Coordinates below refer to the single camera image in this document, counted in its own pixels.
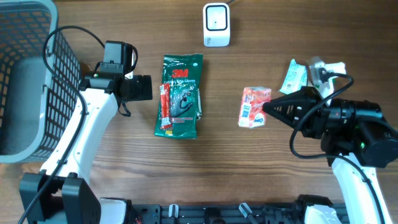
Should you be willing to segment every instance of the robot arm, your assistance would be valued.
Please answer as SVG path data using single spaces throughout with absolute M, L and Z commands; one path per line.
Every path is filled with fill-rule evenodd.
M 313 78 L 315 74 L 320 82 L 326 82 L 334 74 L 323 67 L 310 66 L 310 69 Z M 290 127 L 299 128 L 304 137 L 322 139 L 321 149 L 330 155 L 328 164 L 340 184 L 351 223 L 383 223 L 380 213 L 385 223 L 391 223 L 375 167 L 385 168 L 398 157 L 396 130 L 386 122 L 379 105 L 342 99 L 333 99 L 330 105 L 323 105 L 298 127 L 307 112 L 321 101 L 322 96 L 314 87 L 303 87 L 264 104 L 263 110 Z M 370 180 L 373 189 L 352 164 L 337 158 L 339 155 L 356 164 L 364 172 L 366 180 Z M 322 212 L 313 205 L 305 213 L 305 223 L 319 223 L 319 220 L 334 223 L 330 212 Z
M 129 210 L 128 203 L 121 200 L 98 201 L 88 186 L 90 170 L 102 135 L 120 105 L 126 101 L 151 100 L 152 82 L 150 76 L 132 75 L 137 62 L 136 58 L 134 65 L 131 65 L 132 51 L 137 55 L 132 45 L 107 41 L 104 47 L 104 60 L 98 64 L 101 71 L 87 74 L 79 85 L 86 113 L 63 166 L 50 179 L 81 120 L 82 104 L 79 99 L 60 142 L 39 174 L 25 173 L 21 180 L 20 194 L 25 209 L 38 195 L 44 182 L 51 180 L 30 209 L 27 216 L 29 223 L 99 223 L 100 219 L 102 223 L 117 223 L 115 220 L 124 219 Z M 61 197 L 52 195 L 60 189 Z

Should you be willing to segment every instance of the red label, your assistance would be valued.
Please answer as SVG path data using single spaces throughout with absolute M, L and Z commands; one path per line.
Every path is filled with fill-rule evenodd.
M 162 130 L 170 129 L 172 123 L 170 122 L 170 84 L 160 85 L 160 103 L 162 105 Z
M 175 69 L 173 70 L 172 78 L 187 78 L 188 77 L 188 69 Z

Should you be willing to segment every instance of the white device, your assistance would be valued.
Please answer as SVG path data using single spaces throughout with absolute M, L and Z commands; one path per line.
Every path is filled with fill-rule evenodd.
M 231 38 L 229 6 L 225 3 L 208 3 L 203 7 L 203 37 L 206 47 L 224 47 Z

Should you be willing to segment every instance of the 3m gloves package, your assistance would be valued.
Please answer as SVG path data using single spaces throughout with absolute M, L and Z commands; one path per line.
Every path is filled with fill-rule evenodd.
M 202 65 L 203 54 L 164 56 L 156 136 L 197 137 L 196 123 L 201 118 L 199 84 Z

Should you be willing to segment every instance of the orange wrapper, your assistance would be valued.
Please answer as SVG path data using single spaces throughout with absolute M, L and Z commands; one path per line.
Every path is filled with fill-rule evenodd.
M 170 84 L 160 85 L 160 103 L 162 106 L 162 124 L 160 128 L 170 129 L 172 128 L 172 123 L 170 122 Z
M 243 90 L 241 112 L 238 125 L 255 128 L 266 124 L 267 115 L 262 110 L 264 103 L 271 101 L 271 89 L 264 87 L 246 87 Z

